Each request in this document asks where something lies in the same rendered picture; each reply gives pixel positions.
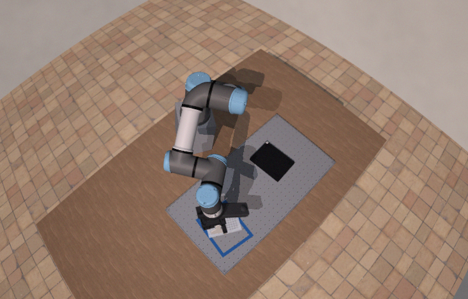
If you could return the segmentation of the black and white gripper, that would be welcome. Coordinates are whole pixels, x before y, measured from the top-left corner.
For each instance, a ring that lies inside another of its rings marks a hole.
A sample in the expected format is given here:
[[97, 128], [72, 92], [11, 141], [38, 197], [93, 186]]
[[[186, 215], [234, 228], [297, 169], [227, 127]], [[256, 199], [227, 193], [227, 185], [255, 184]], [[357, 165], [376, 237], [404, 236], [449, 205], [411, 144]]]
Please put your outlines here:
[[[214, 230], [211, 231], [211, 234], [223, 233], [224, 235], [226, 235], [228, 233], [227, 228], [226, 228], [225, 218], [220, 218], [223, 215], [223, 212], [224, 212], [223, 203], [222, 203], [222, 212], [216, 218], [209, 218], [209, 217], [205, 216], [205, 214], [201, 211], [200, 206], [195, 207], [195, 208], [196, 208], [197, 216], [198, 216], [198, 219], [200, 219], [203, 230], [208, 230], [208, 229], [211, 229], [211, 228], [215, 228]], [[200, 212], [202, 212], [203, 214], [200, 213]], [[211, 219], [211, 220], [208, 220], [208, 219]], [[214, 219], [217, 219], [217, 220], [214, 220]]]

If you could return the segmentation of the blue tape outline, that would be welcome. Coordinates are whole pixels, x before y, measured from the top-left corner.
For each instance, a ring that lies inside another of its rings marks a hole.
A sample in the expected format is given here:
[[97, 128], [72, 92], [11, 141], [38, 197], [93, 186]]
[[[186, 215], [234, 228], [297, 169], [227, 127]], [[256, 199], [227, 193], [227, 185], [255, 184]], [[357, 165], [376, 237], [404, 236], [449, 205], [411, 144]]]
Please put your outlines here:
[[[222, 201], [222, 203], [228, 203], [226, 200]], [[202, 228], [202, 225], [201, 225], [201, 222], [200, 222], [200, 219], [196, 219], [197, 223], [200, 225], [200, 227]], [[219, 246], [216, 244], [216, 242], [214, 241], [213, 238], [209, 238], [210, 241], [212, 242], [212, 244], [215, 246], [215, 248], [217, 249], [217, 251], [219, 251], [219, 253], [221, 254], [222, 257], [226, 256], [228, 253], [232, 252], [234, 249], [236, 249], [237, 247], [239, 247], [241, 244], [243, 244], [245, 241], [247, 241], [248, 239], [250, 239], [253, 234], [250, 232], [250, 230], [246, 227], [246, 225], [243, 223], [243, 221], [239, 218], [239, 221], [240, 221], [240, 224], [244, 227], [244, 229], [246, 230], [246, 232], [249, 234], [245, 239], [241, 240], [239, 243], [237, 243], [235, 246], [233, 246], [232, 248], [230, 248], [228, 251], [226, 252], [222, 252], [222, 250], [219, 248]], [[203, 230], [203, 228], [202, 228]], [[205, 232], [205, 234], [208, 236], [208, 231], [207, 230], [203, 230]]]

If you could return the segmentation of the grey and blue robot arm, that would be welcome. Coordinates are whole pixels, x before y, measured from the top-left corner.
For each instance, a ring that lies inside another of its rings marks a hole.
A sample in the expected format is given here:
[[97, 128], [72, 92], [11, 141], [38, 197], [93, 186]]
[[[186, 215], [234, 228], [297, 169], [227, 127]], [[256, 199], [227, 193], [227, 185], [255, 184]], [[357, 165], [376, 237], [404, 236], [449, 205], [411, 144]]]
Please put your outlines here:
[[[220, 198], [227, 159], [219, 154], [210, 154], [207, 158], [193, 156], [197, 126], [208, 122], [211, 109], [242, 115], [248, 92], [242, 86], [211, 80], [204, 72], [189, 75], [185, 88], [175, 145], [172, 151], [166, 152], [163, 168], [170, 173], [202, 180], [196, 200], [205, 216], [216, 218], [222, 212]], [[247, 203], [223, 203], [223, 207], [221, 219], [249, 215]]]

